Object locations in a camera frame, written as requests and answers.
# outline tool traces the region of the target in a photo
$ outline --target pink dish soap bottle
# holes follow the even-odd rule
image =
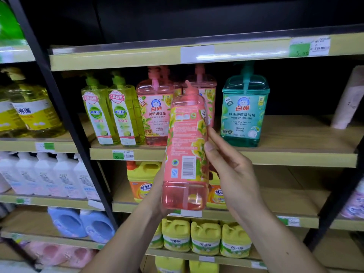
[[[168,209],[200,211],[209,192],[205,99],[186,80],[185,93],[171,105],[162,203]]]
[[[157,67],[148,67],[148,79],[137,85],[146,143],[149,146],[166,146],[169,114],[174,96],[173,83],[161,79]]]
[[[198,88],[198,93],[206,101],[207,114],[209,116],[209,126],[214,126],[215,119],[215,99],[216,99],[216,79],[212,75],[205,74],[205,67],[203,64],[196,64],[195,74],[186,78],[191,82],[191,85]]]
[[[178,82],[175,78],[172,78],[170,76],[171,70],[168,68],[167,65],[161,66],[161,74],[164,80],[171,80],[171,82],[173,83],[174,97],[182,95],[182,83]]]

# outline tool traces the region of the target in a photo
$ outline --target teal label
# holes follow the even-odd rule
[[[267,98],[268,95],[224,94],[221,135],[259,139]]]

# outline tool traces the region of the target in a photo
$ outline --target black metal post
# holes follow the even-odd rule
[[[345,168],[337,180],[337,186],[327,198],[319,212],[319,228],[310,229],[303,240],[304,244],[313,251],[330,228],[332,222],[343,209],[356,186],[364,176],[364,137],[358,144],[356,151],[356,168]]]
[[[3,238],[4,242],[13,249],[19,256],[21,256],[24,261],[29,265],[32,269],[34,269],[37,272],[40,272],[40,269],[35,268],[35,264],[37,260],[33,259],[23,248],[20,247],[19,244],[17,244],[14,240],[11,238]]]
[[[100,196],[103,206],[105,207],[107,216],[110,218],[114,228],[118,229],[121,223],[119,222],[118,217],[116,217],[112,212],[112,195],[109,192],[106,181],[103,178],[102,170],[100,169],[97,161],[90,159],[89,149],[91,146],[76,110],[71,105],[66,106],[66,102],[57,86],[55,76],[59,75],[59,73],[51,72],[47,49],[40,46],[33,29],[30,26],[28,18],[25,15],[20,0],[9,0],[9,3],[21,29],[23,30],[25,39],[28,41],[33,52],[35,61],[43,74],[44,80],[48,86],[48,92],[52,95],[55,105],[63,119],[63,123],[70,132],[70,135],[77,147],[77,151],[79,152],[91,180],[95,185],[96,191]]]

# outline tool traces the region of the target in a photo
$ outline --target blue detergent bottle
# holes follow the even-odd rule
[[[77,209],[48,207],[54,226],[65,237],[84,238],[87,233]]]
[[[221,137],[232,146],[257,147],[270,88],[265,77],[253,75],[254,61],[246,61],[240,75],[222,90]]]
[[[115,235],[110,219],[101,211],[81,210],[80,219],[93,241],[107,243]]]

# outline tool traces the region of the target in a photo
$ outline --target green oval logo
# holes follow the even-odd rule
[[[122,106],[116,106],[114,109],[116,117],[124,119],[126,117],[126,109]]]
[[[90,115],[96,119],[100,119],[102,117],[102,112],[100,109],[98,109],[97,107],[95,106],[92,106],[90,108]]]

